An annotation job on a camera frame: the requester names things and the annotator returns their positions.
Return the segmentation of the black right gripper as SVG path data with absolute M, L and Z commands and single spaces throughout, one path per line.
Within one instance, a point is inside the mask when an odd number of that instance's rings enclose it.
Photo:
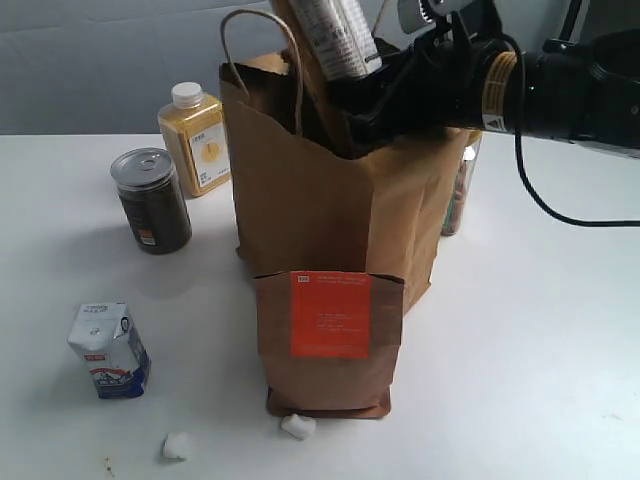
M 374 72 L 330 81 L 328 93 L 357 151 L 445 127 L 518 136 L 520 48 L 497 10 L 482 10 L 475 36 L 453 12 Z

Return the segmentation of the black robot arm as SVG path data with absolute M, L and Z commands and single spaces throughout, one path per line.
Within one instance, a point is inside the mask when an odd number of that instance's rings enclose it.
M 589 44 L 548 40 L 516 54 L 492 1 L 481 4 L 469 34 L 464 1 L 408 1 L 399 15 L 430 25 L 381 67 L 329 84 L 353 139 L 374 143 L 436 127 L 524 136 L 639 155 L 639 32 Z

